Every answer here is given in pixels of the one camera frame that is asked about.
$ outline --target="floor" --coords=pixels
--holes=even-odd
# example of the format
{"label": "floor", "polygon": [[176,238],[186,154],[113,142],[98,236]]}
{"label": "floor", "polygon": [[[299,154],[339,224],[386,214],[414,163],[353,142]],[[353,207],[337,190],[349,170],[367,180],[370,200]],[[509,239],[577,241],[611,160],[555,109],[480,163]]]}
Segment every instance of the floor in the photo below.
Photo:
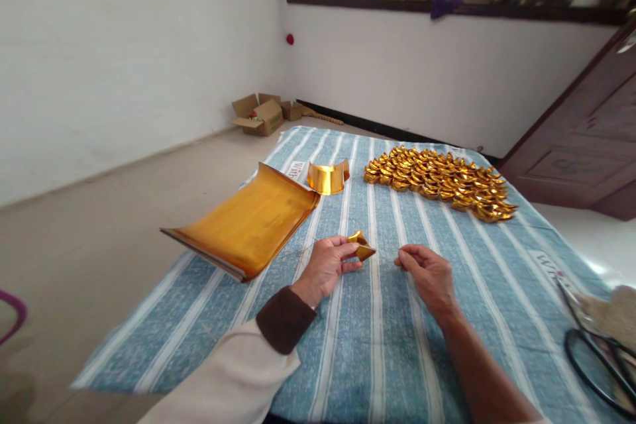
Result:
{"label": "floor", "polygon": [[[297,124],[373,135],[312,118],[282,129]],[[182,252],[158,227],[190,223],[230,196],[277,139],[233,129],[0,211],[0,283],[30,311],[0,348],[0,423],[128,424],[158,401],[68,385]],[[537,208],[607,280],[636,284],[636,221]],[[0,333],[12,319],[0,307]]]}

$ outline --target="tablecloth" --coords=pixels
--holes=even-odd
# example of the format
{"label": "tablecloth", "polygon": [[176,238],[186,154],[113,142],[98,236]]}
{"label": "tablecloth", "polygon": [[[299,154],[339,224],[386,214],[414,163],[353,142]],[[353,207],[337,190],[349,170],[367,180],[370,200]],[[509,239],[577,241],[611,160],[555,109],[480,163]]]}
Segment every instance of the tablecloth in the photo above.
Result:
{"label": "tablecloth", "polygon": [[[304,182],[309,162],[348,158],[351,178],[344,192],[322,197],[250,284],[183,253],[93,353],[73,387],[168,393],[226,331],[252,319],[299,276],[316,240],[362,230],[378,253],[362,270],[343,276],[317,308],[318,317],[297,346],[302,365],[277,393],[272,413],[292,421],[469,422],[442,333],[412,280],[393,264],[401,245],[421,243],[450,260],[466,316],[554,424],[622,422],[565,358],[562,340],[572,323],[551,277],[563,273],[572,289],[607,299],[603,281],[514,187],[509,201],[520,206],[515,218],[485,224],[447,203],[365,183],[364,166],[397,144],[451,151],[489,166],[479,153],[447,145],[290,129],[264,162]],[[591,358],[588,364],[597,380],[607,380]]]}

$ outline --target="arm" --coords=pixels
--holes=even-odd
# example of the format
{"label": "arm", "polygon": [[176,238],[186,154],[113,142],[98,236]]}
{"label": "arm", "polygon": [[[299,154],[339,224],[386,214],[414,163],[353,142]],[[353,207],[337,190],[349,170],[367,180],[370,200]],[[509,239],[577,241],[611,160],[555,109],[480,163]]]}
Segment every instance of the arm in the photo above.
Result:
{"label": "arm", "polygon": [[343,262],[358,244],[344,237],[316,242],[307,268],[274,295],[256,319],[226,333],[212,353],[140,424],[260,423],[276,392],[300,366],[295,346],[342,273],[362,267]]}
{"label": "arm", "polygon": [[419,295],[444,333],[473,420],[540,421],[541,414],[506,376],[462,314],[454,295],[451,265],[423,245],[402,247],[396,265],[413,276]]}

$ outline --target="white sleeve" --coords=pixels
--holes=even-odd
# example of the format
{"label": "white sleeve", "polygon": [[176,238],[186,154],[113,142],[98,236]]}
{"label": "white sleeve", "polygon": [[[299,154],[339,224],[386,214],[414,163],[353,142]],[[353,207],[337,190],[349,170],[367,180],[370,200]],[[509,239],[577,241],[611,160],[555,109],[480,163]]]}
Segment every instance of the white sleeve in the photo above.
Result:
{"label": "white sleeve", "polygon": [[295,349],[280,354],[256,321],[249,321],[223,336],[201,366],[139,423],[260,423],[299,365]]}

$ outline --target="brown sleeve cuff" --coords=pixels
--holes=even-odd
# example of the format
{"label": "brown sleeve cuff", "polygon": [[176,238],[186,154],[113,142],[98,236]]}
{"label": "brown sleeve cuff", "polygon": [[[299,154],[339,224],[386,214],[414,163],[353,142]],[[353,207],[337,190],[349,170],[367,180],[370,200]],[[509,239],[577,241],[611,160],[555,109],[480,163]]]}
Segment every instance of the brown sleeve cuff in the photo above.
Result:
{"label": "brown sleeve cuff", "polygon": [[256,324],[280,354],[289,354],[300,341],[316,312],[289,287],[282,288],[256,315]]}

